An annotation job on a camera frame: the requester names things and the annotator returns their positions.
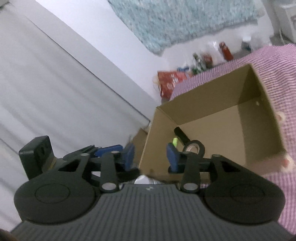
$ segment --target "white appliance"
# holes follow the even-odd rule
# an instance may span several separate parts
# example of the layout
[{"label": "white appliance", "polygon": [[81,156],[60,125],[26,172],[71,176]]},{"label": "white appliance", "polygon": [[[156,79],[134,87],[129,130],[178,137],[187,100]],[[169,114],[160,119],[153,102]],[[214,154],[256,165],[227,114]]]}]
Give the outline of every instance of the white appliance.
[{"label": "white appliance", "polygon": [[274,3],[274,9],[279,18],[282,33],[296,43],[296,3]]}]

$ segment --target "open cardboard box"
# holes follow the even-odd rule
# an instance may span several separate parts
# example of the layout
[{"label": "open cardboard box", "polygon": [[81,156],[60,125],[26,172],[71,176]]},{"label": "open cardboard box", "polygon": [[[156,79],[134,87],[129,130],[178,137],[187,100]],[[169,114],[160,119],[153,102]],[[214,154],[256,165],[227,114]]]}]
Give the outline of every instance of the open cardboard box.
[{"label": "open cardboard box", "polygon": [[181,179],[168,173],[166,157],[177,126],[204,144],[204,157],[221,154],[259,175],[279,171],[286,153],[274,109],[251,65],[156,108],[139,164],[143,174],[160,181]]}]

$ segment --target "tape roll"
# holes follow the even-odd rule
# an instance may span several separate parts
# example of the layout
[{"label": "tape roll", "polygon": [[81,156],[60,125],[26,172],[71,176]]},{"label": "tape roll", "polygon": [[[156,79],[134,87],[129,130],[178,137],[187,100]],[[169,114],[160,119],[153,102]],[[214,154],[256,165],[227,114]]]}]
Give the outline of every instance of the tape roll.
[{"label": "tape roll", "polygon": [[205,146],[198,140],[188,142],[183,151],[190,151],[196,153],[198,156],[203,157],[205,155]]}]

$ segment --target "pink gingham fabric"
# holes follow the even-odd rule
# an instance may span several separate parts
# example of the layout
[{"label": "pink gingham fabric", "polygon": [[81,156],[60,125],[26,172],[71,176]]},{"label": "pink gingham fabric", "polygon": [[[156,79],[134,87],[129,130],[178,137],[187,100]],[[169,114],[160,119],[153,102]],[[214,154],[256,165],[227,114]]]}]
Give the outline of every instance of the pink gingham fabric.
[{"label": "pink gingham fabric", "polygon": [[[263,81],[276,111],[283,112],[281,124],[287,152],[296,160],[296,46],[267,46],[241,59],[216,66],[176,85],[171,100],[195,87],[225,75],[246,64],[253,64]],[[296,171],[264,176],[284,192],[286,203],[279,223],[296,234]]]}]

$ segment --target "round black disc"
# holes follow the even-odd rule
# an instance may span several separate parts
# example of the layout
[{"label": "round black disc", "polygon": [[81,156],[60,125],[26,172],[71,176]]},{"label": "round black disc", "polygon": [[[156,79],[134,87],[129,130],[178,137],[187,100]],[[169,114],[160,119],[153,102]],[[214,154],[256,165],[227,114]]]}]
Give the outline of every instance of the round black disc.
[{"label": "round black disc", "polygon": [[277,220],[285,204],[284,194],[276,185],[242,172],[218,178],[206,188],[204,198],[216,215],[249,225]]},{"label": "round black disc", "polygon": [[23,184],[14,201],[22,220],[55,224],[87,212],[95,201],[95,191],[74,172],[49,171]]},{"label": "round black disc", "polygon": [[195,152],[199,157],[203,157],[205,155],[205,146],[198,140],[192,140],[187,142],[183,147],[183,151]]}]

